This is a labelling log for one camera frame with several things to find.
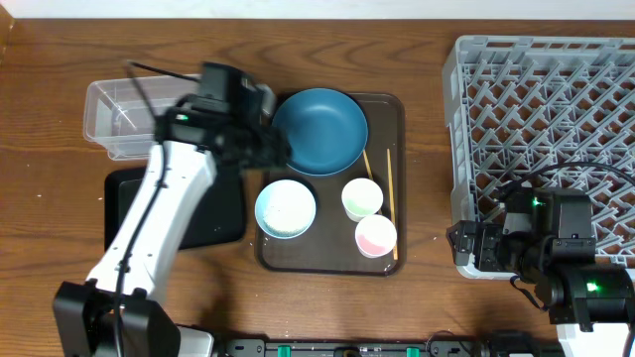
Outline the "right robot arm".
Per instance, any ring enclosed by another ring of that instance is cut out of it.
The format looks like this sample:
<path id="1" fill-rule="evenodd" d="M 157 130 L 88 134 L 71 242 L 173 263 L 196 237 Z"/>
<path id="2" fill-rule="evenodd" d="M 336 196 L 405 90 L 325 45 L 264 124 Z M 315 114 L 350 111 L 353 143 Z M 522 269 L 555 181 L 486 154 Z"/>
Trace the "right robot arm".
<path id="1" fill-rule="evenodd" d="M 559 329 L 563 352 L 634 353 L 634 286 L 626 269 L 595 260 L 591 200 L 570 188 L 502 187 L 503 223 L 460 220 L 446 232 L 458 267 L 505 273 Z"/>

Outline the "light blue rice bowl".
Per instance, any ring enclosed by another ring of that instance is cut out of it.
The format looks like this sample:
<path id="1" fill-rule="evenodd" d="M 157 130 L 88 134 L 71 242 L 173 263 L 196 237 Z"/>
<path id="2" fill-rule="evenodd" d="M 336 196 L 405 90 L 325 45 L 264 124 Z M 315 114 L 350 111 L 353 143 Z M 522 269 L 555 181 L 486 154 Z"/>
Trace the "light blue rice bowl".
<path id="1" fill-rule="evenodd" d="M 301 182 L 280 179 L 261 190 L 254 214 L 266 235 L 293 239 L 311 227 L 317 215 L 317 203 L 312 192 Z"/>

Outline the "white cup green inside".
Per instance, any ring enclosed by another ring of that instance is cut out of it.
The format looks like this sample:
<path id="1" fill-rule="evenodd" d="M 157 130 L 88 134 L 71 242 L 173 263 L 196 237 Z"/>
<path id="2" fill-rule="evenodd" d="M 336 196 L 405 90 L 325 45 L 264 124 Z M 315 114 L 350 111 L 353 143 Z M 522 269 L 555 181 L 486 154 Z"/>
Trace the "white cup green inside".
<path id="1" fill-rule="evenodd" d="M 341 201 L 348 218 L 359 222 L 381 209 L 383 191 L 372 179 L 355 178 L 344 186 Z"/>

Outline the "blue plate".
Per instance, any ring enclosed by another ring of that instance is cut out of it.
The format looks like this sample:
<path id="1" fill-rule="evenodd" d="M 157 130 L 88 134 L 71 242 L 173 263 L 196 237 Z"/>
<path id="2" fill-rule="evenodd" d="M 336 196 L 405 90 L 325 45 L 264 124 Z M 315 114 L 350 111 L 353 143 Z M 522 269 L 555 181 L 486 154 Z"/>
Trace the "blue plate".
<path id="1" fill-rule="evenodd" d="M 362 155 L 369 128 L 351 96 L 329 88 L 291 95 L 277 109 L 273 126 L 286 134 L 292 149 L 288 166 L 315 177 L 338 174 Z"/>

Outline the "white cup pink inside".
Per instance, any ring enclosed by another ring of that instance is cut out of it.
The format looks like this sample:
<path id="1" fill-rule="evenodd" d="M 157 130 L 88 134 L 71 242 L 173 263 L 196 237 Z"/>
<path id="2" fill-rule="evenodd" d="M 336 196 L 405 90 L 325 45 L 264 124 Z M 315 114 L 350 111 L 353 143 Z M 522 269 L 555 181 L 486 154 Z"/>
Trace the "white cup pink inside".
<path id="1" fill-rule="evenodd" d="M 355 243 L 367 258 L 380 258 L 394 250 L 397 230 L 390 219 L 383 215 L 369 215 L 361 219 L 354 231 Z"/>

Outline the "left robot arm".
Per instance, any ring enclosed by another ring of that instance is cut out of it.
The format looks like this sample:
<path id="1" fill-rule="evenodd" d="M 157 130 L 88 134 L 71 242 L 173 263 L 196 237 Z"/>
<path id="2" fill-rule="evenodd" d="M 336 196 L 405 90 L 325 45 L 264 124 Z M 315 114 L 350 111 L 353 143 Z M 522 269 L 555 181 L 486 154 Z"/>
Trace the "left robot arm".
<path id="1" fill-rule="evenodd" d="M 83 284 L 53 302 L 66 356 L 210 356 L 211 333 L 174 323 L 162 307 L 168 278 L 199 202 L 220 164 L 284 166 L 291 148 L 260 110 L 239 114 L 172 107 L 115 239 Z"/>

